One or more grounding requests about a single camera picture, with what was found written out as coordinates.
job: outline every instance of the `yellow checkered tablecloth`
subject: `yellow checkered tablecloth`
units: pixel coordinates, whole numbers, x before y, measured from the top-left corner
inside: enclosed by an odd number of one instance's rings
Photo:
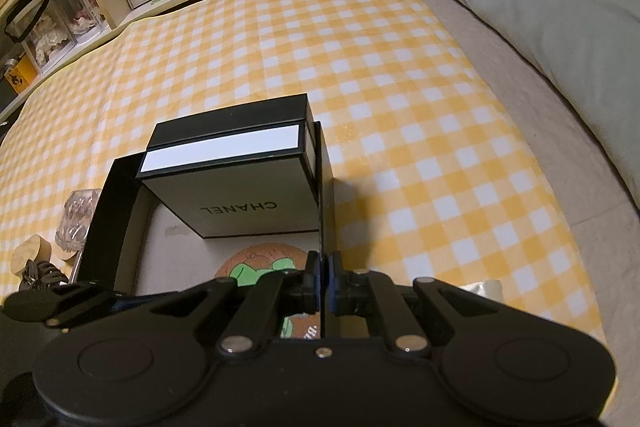
[[[157,122],[298,92],[322,121],[348,267],[499,279],[510,305],[603,337],[535,158],[420,0],[204,0],[53,75],[0,148],[0,293],[17,289],[12,250],[54,243],[70,191],[100,187]]]

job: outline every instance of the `green cartoon frog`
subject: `green cartoon frog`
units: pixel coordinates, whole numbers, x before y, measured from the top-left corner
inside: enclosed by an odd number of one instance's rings
[[[229,274],[231,277],[238,281],[238,286],[249,286],[255,284],[260,277],[266,273],[276,270],[296,269],[296,265],[288,257],[282,259],[276,259],[271,264],[271,268],[258,268],[254,270],[248,264],[240,263],[234,266]],[[293,323],[289,317],[285,317],[282,322],[282,330],[280,331],[280,337],[282,339],[288,339],[293,334]]]

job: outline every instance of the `beige mattress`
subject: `beige mattress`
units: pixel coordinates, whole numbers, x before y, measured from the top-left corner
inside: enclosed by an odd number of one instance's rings
[[[620,386],[605,420],[638,424],[640,222],[598,142],[548,80],[456,0],[424,0],[519,127],[552,186],[593,282]]]

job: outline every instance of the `bed sheet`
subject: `bed sheet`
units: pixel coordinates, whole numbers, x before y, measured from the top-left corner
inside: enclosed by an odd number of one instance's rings
[[[552,84],[456,0],[423,0],[507,110],[558,198],[596,293],[620,387],[606,420],[638,424],[640,220],[610,162]]]
[[[507,303],[602,338],[574,239],[517,127],[421,0],[204,0],[53,75],[0,148],[0,292],[76,188],[158,121],[307,92],[348,267],[398,283],[499,279]]]

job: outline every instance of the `silver rivet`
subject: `silver rivet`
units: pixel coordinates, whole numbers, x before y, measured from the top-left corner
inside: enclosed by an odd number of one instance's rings
[[[254,343],[248,337],[232,335],[231,337],[222,339],[220,347],[228,353],[244,353],[254,347]]]
[[[396,338],[396,347],[407,353],[421,351],[429,345],[427,339],[420,335],[402,335]]]
[[[318,347],[316,349],[316,357],[319,359],[328,359],[333,353],[334,350],[331,347]]]

